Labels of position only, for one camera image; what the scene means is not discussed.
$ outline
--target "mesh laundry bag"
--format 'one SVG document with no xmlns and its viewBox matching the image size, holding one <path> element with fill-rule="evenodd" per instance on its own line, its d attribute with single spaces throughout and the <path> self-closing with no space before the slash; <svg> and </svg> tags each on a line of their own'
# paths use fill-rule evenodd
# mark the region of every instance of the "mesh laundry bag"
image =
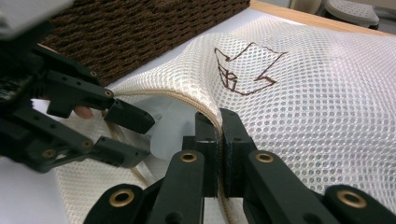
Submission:
<svg viewBox="0 0 396 224">
<path fill-rule="evenodd" d="M 150 97 L 139 95 L 177 99 L 175 106 L 169 103 L 163 111 L 161 105 L 153 110 L 157 128 L 169 119 L 173 126 L 187 122 L 169 116 L 181 102 L 203 112 L 219 131 L 219 108 L 231 109 L 258 149 L 279 155 L 310 189 L 323 193 L 327 186 L 347 184 L 396 212 L 395 62 L 395 37 L 339 33 L 263 18 L 232 34 L 200 36 L 173 61 L 131 77 L 113 91 L 143 107 Z M 106 126 L 99 120 L 91 121 L 96 125 L 91 130 L 104 132 Z M 82 125 L 77 119 L 67 122 L 77 129 Z M 151 133 L 152 138 L 177 135 Z M 129 138 L 126 132 L 121 135 Z M 174 153 L 166 142 L 161 149 L 151 146 L 151 151 L 154 155 L 165 151 L 159 156 L 163 159 Z M 166 165 L 150 158 L 138 169 L 155 180 Z M 110 183 L 125 180 L 142 184 L 125 170 L 103 173 L 102 167 L 107 166 L 84 161 L 57 169 L 72 223 L 82 221 L 101 195 L 93 189 L 104 192 Z M 205 206 L 205 223 L 225 222 L 221 206 L 213 200 Z M 240 201 L 228 209 L 234 222 L 246 222 Z"/>
</svg>

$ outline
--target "printed logo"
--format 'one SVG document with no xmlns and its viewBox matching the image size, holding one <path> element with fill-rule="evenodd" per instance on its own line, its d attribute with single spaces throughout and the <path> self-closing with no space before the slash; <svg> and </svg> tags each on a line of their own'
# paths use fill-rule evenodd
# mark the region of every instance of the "printed logo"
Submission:
<svg viewBox="0 0 396 224">
<path fill-rule="evenodd" d="M 215 49 L 219 75 L 224 87 L 243 96 L 276 83 L 268 77 L 268 73 L 285 53 L 287 52 L 276 52 L 256 43 L 250 43 L 233 58 Z"/>
</svg>

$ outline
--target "woven basket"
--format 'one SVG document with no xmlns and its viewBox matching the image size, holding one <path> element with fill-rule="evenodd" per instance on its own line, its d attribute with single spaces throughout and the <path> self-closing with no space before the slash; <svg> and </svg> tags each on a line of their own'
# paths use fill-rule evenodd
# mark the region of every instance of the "woven basket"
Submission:
<svg viewBox="0 0 396 224">
<path fill-rule="evenodd" d="M 77 0 L 43 44 L 99 72 L 107 85 L 225 21 L 249 0 Z"/>
</svg>

